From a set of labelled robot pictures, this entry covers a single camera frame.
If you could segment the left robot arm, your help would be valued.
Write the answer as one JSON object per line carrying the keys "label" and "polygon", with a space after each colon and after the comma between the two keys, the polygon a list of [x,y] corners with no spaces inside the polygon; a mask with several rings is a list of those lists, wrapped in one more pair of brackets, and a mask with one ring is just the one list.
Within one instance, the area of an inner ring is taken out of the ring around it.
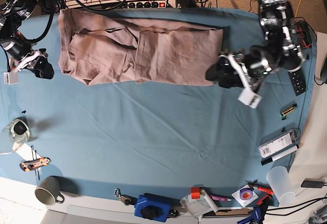
{"label": "left robot arm", "polygon": [[265,45],[253,45],[248,54],[221,53],[205,74],[223,88],[250,88],[258,92],[267,75],[279,69],[296,72],[305,61],[291,4],[287,0],[257,0]]}

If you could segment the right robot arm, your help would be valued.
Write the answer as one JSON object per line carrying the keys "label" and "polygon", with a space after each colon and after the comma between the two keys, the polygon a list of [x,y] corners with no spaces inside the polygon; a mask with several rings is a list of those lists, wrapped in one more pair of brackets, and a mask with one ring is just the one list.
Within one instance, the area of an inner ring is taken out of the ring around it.
{"label": "right robot arm", "polygon": [[[1,5],[1,49],[6,57],[5,84],[17,84],[18,73],[24,69],[35,77],[52,79],[54,69],[48,62],[46,49],[33,49],[48,34],[56,12],[57,0],[7,0]],[[50,15],[43,33],[34,39],[26,38],[20,31],[21,23],[29,18],[36,6],[47,5]]]}

